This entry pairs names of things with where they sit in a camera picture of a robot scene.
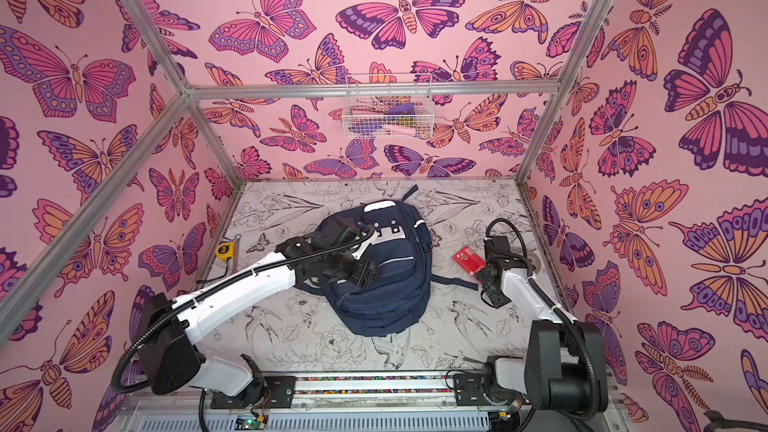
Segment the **red paper pack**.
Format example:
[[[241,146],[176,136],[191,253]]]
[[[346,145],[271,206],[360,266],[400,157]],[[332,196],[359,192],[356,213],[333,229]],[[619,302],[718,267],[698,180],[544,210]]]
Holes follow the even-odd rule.
[[[455,264],[461,268],[476,283],[482,284],[480,272],[486,267],[485,260],[472,248],[465,246],[452,256]]]

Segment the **navy blue student backpack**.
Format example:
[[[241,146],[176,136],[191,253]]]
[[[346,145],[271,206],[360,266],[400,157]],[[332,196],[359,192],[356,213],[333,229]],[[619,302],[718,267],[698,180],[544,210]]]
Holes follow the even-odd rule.
[[[332,245],[327,236],[342,226],[374,228],[372,243],[354,263],[368,268],[367,277],[341,277],[329,271],[295,284],[303,292],[325,297],[356,335],[384,337],[416,324],[427,308],[434,283],[478,289],[474,282],[432,272],[430,232],[418,209],[408,202],[417,191],[413,186],[400,200],[381,200],[337,212],[324,219],[314,233]]]

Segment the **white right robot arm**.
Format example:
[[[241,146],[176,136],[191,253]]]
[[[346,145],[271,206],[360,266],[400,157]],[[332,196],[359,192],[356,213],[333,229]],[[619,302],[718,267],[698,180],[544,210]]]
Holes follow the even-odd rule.
[[[530,412],[520,420],[525,430],[537,411],[558,413],[578,431],[608,406],[604,342],[598,328],[580,321],[539,285],[534,264],[519,229],[506,218],[487,226],[486,265],[476,273],[484,303],[499,309],[514,304],[530,320],[524,363],[490,356],[484,366],[487,397],[516,392]]]

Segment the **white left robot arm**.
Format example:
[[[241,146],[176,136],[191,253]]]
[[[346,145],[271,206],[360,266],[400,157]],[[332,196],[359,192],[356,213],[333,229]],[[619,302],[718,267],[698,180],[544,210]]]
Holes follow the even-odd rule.
[[[250,394],[259,385],[254,359],[217,355],[202,341],[230,318],[309,279],[370,285],[378,270],[364,253],[378,235],[371,224],[334,220],[318,232],[287,239],[253,265],[195,292],[151,297],[136,337],[117,362],[111,389],[127,395],[148,388],[165,395],[191,386],[229,397]]]

